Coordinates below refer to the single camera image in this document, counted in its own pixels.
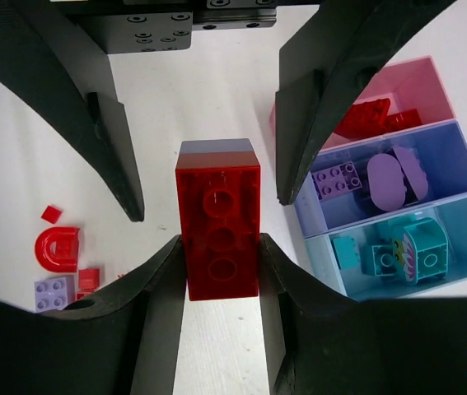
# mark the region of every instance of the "lego brick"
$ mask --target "lego brick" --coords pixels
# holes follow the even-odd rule
[[[399,130],[416,128],[422,125],[422,120],[416,109],[392,114],[385,119],[385,128],[389,132],[398,132]]]
[[[392,277],[396,274],[392,245],[366,245],[363,255],[363,274],[374,277]]]
[[[206,170],[217,167],[257,167],[259,161],[252,151],[220,152],[207,154],[183,154],[178,156],[176,169]]]
[[[63,211],[59,210],[57,207],[47,206],[43,214],[41,214],[41,218],[51,224],[55,224],[59,220],[61,214],[63,214]]]
[[[35,312],[61,310],[74,301],[74,276],[36,281]]]
[[[333,238],[332,244],[341,270],[361,265],[362,260],[357,250],[356,240],[352,237]]]
[[[392,228],[395,267],[410,285],[428,277],[443,277],[448,269],[447,235],[433,218],[423,218]]]
[[[418,125],[437,125],[455,118],[455,112],[431,57],[383,67],[371,79],[354,105],[384,99],[390,100],[389,113],[384,124],[387,132],[409,130]],[[332,133],[321,151],[373,138],[370,133],[361,135],[352,134],[352,130],[347,132],[350,133],[350,138]]]
[[[388,98],[352,105],[334,133],[354,140],[385,134],[388,132],[385,120],[389,107],[390,99]]]
[[[92,295],[92,292],[89,292],[88,290],[81,290],[76,293],[76,300],[80,300],[88,295]]]
[[[427,181],[427,175],[422,170],[420,161],[414,155],[414,152],[403,147],[393,146],[393,155],[399,162],[399,165],[404,172],[405,178],[409,183],[409,187],[412,189],[415,197],[418,200],[423,200],[429,192],[429,182]]]
[[[407,188],[401,165],[389,154],[376,154],[367,163],[369,194],[382,211],[395,211],[405,203]]]
[[[182,156],[193,157],[193,169]],[[205,165],[198,164],[198,156]],[[227,163],[235,165],[224,166],[221,156],[234,157]],[[189,299],[257,296],[260,166],[255,154],[183,154],[176,186]]]
[[[100,269],[91,267],[80,269],[77,273],[77,288],[80,290],[93,291],[100,287]]]
[[[303,235],[312,237],[388,217],[389,213],[378,208],[371,199],[370,189],[376,194],[377,185],[369,185],[367,165],[374,155],[393,157],[395,150],[400,153],[398,147],[403,148],[402,155],[399,154],[397,159],[398,162],[401,160],[399,165],[402,166],[402,172],[405,169],[406,173],[403,173],[402,179],[398,172],[396,185],[397,189],[401,189],[403,183],[406,194],[403,206],[388,212],[409,211],[413,207],[438,204],[448,198],[459,198],[467,194],[467,145],[457,122],[387,134],[369,142],[322,151],[315,158],[311,167],[312,174],[351,161],[360,176],[363,188],[331,199],[319,199],[313,178],[306,177],[295,202]],[[408,158],[412,161],[409,165],[406,164]],[[387,173],[393,169],[391,166],[378,167],[379,174],[376,180],[385,194],[385,190],[393,189],[393,183],[386,182]],[[422,181],[427,181],[427,187],[421,184]],[[421,199],[414,196],[413,188],[414,191],[418,191],[418,197]],[[392,190],[387,192],[385,204],[393,194]]]
[[[362,187],[352,162],[312,173],[319,199],[336,198]]]
[[[78,254],[79,228],[71,226],[48,228],[35,241],[35,257],[49,272],[75,272]]]
[[[228,138],[224,140],[191,140],[182,142],[180,154],[208,154],[220,152],[253,151],[250,139]]]

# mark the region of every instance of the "lego stud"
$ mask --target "lego stud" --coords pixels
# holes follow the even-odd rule
[[[56,307],[57,309],[63,306],[64,304],[65,304],[65,300],[63,298],[54,299],[54,307]]]
[[[433,267],[436,265],[438,262],[438,257],[434,253],[428,254],[424,259],[423,259],[423,265],[425,267]]]
[[[60,290],[61,288],[63,288],[63,286],[64,286],[64,284],[63,284],[63,282],[60,281],[60,280],[54,281],[54,282],[52,283],[52,289],[53,289],[53,290]]]
[[[393,263],[392,256],[390,256],[388,253],[384,253],[381,255],[380,263],[383,267],[391,267]]]
[[[217,258],[211,262],[208,271],[215,281],[229,281],[236,276],[236,263],[229,258]]]
[[[35,286],[35,292],[37,292],[38,294],[40,294],[42,292],[46,292],[46,285],[45,284],[38,284],[37,286]]]
[[[46,309],[46,306],[48,306],[48,304],[46,303],[46,300],[40,300],[39,302],[37,302],[38,310]]]
[[[226,227],[215,229],[209,233],[206,243],[218,253],[229,251],[235,247],[235,233]]]
[[[211,190],[203,198],[203,210],[212,218],[224,218],[233,209],[233,196],[224,190]]]

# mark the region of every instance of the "screw hole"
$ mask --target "screw hole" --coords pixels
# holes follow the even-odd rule
[[[230,3],[230,0],[211,0],[210,4],[214,7],[224,7]]]
[[[82,298],[80,300],[75,301],[72,304],[69,304],[66,307],[66,310],[79,310],[79,309],[85,309],[87,307],[91,307],[94,305],[94,300],[92,299],[85,299]]]
[[[218,228],[209,233],[206,241],[210,249],[223,253],[235,247],[235,233],[226,227]]]
[[[139,15],[129,16],[127,18],[127,21],[132,22],[132,23],[141,23],[141,22],[145,22],[146,20],[147,18],[145,16],[139,16]]]
[[[171,19],[173,21],[187,21],[189,19],[189,15],[187,14],[174,14]]]

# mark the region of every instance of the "red lego brick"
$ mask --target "red lego brick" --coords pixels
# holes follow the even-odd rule
[[[360,140],[387,133],[385,120],[390,99],[367,101],[352,105],[334,130],[339,136]]]
[[[416,109],[389,115],[385,121],[385,127],[389,132],[398,132],[399,130],[416,128],[422,125],[420,114]]]
[[[54,273],[74,273],[79,254],[79,228],[55,226],[43,231],[35,241],[35,257]]]
[[[260,165],[255,153],[180,155],[176,186],[189,299],[257,296]]]
[[[84,298],[85,296],[92,295],[92,292],[89,291],[80,291],[76,293],[76,300],[80,300],[81,298]]]
[[[63,214],[63,211],[59,210],[57,207],[47,206],[43,214],[41,214],[41,218],[51,224],[55,224],[59,220],[61,214]]]
[[[97,267],[81,269],[77,274],[77,288],[94,291],[100,287],[100,269]]]

